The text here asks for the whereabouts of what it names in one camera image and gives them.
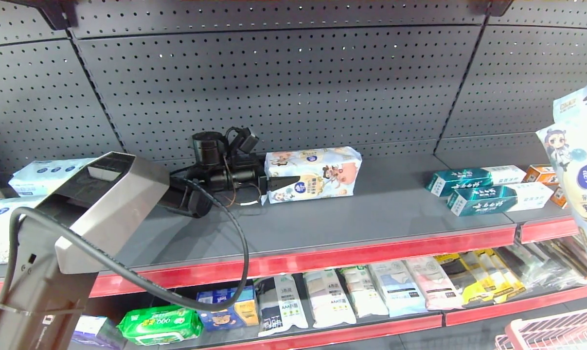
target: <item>light blue package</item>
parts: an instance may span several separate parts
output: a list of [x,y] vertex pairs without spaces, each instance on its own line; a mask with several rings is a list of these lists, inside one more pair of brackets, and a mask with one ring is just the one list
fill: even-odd
[[8,184],[20,197],[48,195],[95,159],[97,158],[33,161],[14,173]]
[[410,276],[404,262],[369,264],[375,287],[389,308],[389,317],[427,312],[425,297]]

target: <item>cartoon printed tissue pack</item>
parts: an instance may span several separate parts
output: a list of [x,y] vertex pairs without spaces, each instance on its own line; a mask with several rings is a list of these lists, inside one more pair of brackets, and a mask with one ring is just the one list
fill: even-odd
[[587,86],[553,102],[555,124],[537,132],[587,250]]
[[300,177],[293,184],[268,191],[269,203],[353,195],[361,164],[360,153],[349,146],[267,153],[267,176]]

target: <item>tissue pack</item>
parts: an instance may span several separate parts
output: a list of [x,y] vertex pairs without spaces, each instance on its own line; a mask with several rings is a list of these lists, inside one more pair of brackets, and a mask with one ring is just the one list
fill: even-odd
[[122,350],[126,343],[108,317],[95,316],[79,317],[71,341],[112,350]]
[[269,203],[353,195],[361,163],[360,153],[351,147],[267,153],[268,177],[300,177],[289,186],[268,191]]
[[[201,303],[216,304],[228,300],[235,294],[237,288],[226,288],[198,293],[197,299]],[[219,312],[200,312],[198,314],[207,332],[217,330],[231,330],[246,326],[258,326],[258,312],[256,312],[256,297],[253,286],[245,286],[237,303],[228,309]]]
[[79,169],[97,158],[33,161],[13,174],[8,184],[20,197],[48,195],[64,184]]
[[542,208],[552,193],[542,182],[464,188],[453,191],[447,206],[457,216],[515,212]]
[[524,177],[525,172],[514,165],[441,170],[434,173],[426,188],[433,195],[446,197],[455,189],[515,184]]

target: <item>teal toothpaste box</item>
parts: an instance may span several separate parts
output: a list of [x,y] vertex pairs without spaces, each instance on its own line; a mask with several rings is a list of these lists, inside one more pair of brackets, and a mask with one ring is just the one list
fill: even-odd
[[542,182],[453,190],[447,206],[457,216],[542,208],[553,190]]
[[426,188],[433,195],[447,197],[455,189],[516,184],[525,175],[522,169],[514,165],[442,170],[434,173]]

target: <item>black cable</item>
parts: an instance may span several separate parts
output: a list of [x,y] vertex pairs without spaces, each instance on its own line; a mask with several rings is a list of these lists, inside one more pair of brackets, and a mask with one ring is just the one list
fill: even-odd
[[53,217],[46,215],[36,209],[20,207],[16,208],[11,217],[10,217],[10,257],[8,259],[8,272],[6,273],[6,279],[4,280],[4,287],[0,292],[0,301],[1,303],[5,302],[7,291],[9,290],[9,286],[12,281],[12,277],[15,274],[15,267],[16,267],[16,251],[17,251],[17,235],[18,235],[18,226],[19,226],[19,217],[20,215],[26,215],[38,221],[39,223],[43,224],[47,228],[51,230],[58,230],[58,233],[65,237],[69,242],[73,243],[74,245],[81,248],[84,252],[88,253],[91,257],[93,257],[96,261],[102,263],[104,266],[109,268],[111,271],[117,273],[124,279],[130,281],[131,283],[143,288],[147,292],[155,295],[158,298],[166,300],[170,303],[177,304],[179,306],[183,306],[184,308],[190,308],[193,310],[203,310],[207,312],[217,312],[220,310],[224,310],[233,306],[239,299],[240,295],[242,294],[244,287],[246,285],[248,279],[248,268],[249,268],[249,251],[248,251],[248,244],[246,242],[246,237],[244,235],[244,231],[242,230],[241,226],[237,219],[233,216],[231,211],[229,211],[222,202],[218,199],[210,195],[205,189],[201,186],[196,184],[195,182],[186,181],[189,186],[192,186],[194,189],[201,191],[204,195],[209,198],[209,200],[213,201],[216,206],[220,207],[226,215],[228,215],[229,219],[233,221],[237,232],[239,233],[239,237],[242,240],[242,248],[244,249],[244,270],[242,272],[242,278],[237,286],[237,290],[232,295],[232,297],[222,303],[217,304],[208,304],[208,303],[200,303],[193,299],[185,298],[180,296],[174,292],[170,292],[166,288],[156,284],[150,280],[145,279],[144,277],[138,275],[133,270],[130,270],[128,267],[124,266],[124,264],[116,261],[113,257],[109,256],[107,253],[102,251],[97,246],[94,246],[89,241],[85,240],[83,237],[78,235],[77,233],[73,232],[70,228],[64,226],[60,222],[56,221]]

